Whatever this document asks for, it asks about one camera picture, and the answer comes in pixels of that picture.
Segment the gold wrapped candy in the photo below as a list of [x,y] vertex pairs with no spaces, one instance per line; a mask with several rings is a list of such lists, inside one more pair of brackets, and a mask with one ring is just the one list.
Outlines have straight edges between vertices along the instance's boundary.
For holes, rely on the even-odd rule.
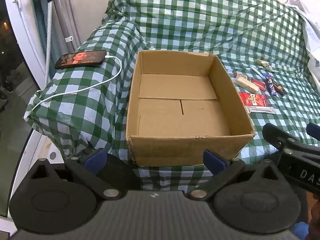
[[268,72],[271,72],[271,73],[275,72],[275,70],[271,67],[271,65],[267,61],[258,60],[258,64],[262,66],[264,69],[266,69]]

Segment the large red snack packet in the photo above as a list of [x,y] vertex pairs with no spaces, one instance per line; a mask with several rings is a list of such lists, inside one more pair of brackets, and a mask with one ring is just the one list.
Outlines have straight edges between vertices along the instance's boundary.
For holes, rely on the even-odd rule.
[[245,106],[258,106],[258,107],[268,106],[266,95],[239,92],[239,96],[242,99],[242,102],[244,103]]

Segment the silver white snack bar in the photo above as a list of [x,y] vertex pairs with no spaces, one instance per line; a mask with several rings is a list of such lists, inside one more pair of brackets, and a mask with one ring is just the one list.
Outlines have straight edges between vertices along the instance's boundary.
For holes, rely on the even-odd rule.
[[276,114],[276,111],[273,107],[264,107],[264,106],[245,106],[245,109],[248,114],[250,113],[266,113],[266,114]]

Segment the clear rice cracker packet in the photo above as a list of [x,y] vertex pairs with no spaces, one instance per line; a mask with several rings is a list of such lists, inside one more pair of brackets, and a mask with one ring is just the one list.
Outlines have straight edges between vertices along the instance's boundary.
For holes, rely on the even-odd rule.
[[253,94],[258,94],[260,92],[260,88],[255,85],[253,82],[249,81],[248,77],[243,74],[234,74],[235,84],[240,86],[241,88],[249,91]]

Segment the white window door frame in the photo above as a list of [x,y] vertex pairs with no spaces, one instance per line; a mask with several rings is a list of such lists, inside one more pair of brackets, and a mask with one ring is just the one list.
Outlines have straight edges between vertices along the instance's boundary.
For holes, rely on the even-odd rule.
[[44,88],[45,56],[31,0],[5,0],[10,23],[25,62],[40,89]]

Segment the green checkered sofa cover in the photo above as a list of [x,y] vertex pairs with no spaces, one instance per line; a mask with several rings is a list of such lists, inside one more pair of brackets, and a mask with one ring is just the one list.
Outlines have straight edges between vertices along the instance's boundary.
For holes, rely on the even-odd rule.
[[239,152],[247,164],[272,157],[263,139],[267,123],[318,146],[306,132],[319,124],[319,93],[311,82],[309,57],[298,12],[276,0],[108,0],[101,25],[78,48],[104,50],[96,68],[58,70],[30,99],[25,122],[48,136],[64,159],[84,157],[96,148],[123,161],[131,158],[125,129],[131,80],[140,51],[179,51],[216,55],[228,74],[264,73],[285,89],[271,96],[274,114],[251,113],[254,137]]

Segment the black smartphone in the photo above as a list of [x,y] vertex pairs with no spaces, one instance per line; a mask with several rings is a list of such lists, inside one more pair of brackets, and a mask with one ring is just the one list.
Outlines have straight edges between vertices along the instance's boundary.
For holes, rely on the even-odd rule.
[[104,62],[105,56],[105,50],[92,50],[64,54],[55,63],[55,69],[98,67]]

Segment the grey curtain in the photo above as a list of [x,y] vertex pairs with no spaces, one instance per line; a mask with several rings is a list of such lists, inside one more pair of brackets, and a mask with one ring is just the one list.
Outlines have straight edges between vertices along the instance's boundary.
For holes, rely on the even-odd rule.
[[74,52],[80,45],[80,36],[76,27],[72,0],[54,0],[55,22],[58,24],[59,42],[63,53]]

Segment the dark brown cracker packet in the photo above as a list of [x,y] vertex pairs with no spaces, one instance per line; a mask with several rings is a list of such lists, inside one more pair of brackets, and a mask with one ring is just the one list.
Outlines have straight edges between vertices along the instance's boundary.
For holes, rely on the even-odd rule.
[[274,79],[272,79],[272,83],[273,83],[274,88],[278,94],[280,94],[281,96],[286,95],[285,89],[280,84],[278,84],[276,81],[274,81]]

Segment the open cardboard box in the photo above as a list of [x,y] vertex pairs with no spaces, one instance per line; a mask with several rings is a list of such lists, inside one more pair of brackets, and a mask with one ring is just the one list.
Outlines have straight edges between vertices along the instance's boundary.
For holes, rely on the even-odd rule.
[[201,165],[205,150],[231,159],[253,137],[252,121],[216,55],[138,53],[126,123],[137,165]]

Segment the small red snack packet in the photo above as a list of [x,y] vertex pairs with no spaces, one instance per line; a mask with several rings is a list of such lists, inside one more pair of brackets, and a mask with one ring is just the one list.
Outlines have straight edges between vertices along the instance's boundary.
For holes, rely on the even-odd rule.
[[266,91],[266,85],[264,82],[261,82],[259,80],[254,79],[254,78],[251,78],[251,82],[253,84],[255,84],[256,86],[258,86],[261,91],[263,91],[263,92]]

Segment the thin white blue sachet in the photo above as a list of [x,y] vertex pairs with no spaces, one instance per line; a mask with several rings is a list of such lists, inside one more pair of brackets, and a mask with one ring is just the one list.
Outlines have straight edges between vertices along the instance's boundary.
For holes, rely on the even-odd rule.
[[249,65],[249,67],[250,67],[257,75],[259,75],[262,79],[265,78],[265,76],[264,76],[263,74],[261,74],[261,72],[259,72],[259,70],[257,70],[257,68],[255,68],[255,66]]

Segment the purple snack bar wrapper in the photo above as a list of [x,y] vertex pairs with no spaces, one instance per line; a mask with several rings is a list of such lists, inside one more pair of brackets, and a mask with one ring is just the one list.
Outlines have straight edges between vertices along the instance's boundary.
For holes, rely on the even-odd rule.
[[273,84],[273,81],[272,81],[272,78],[270,75],[265,75],[265,83],[266,83],[266,87],[267,87],[267,90],[269,91],[270,95],[277,96],[277,92],[276,92],[276,89],[274,87],[274,84]]

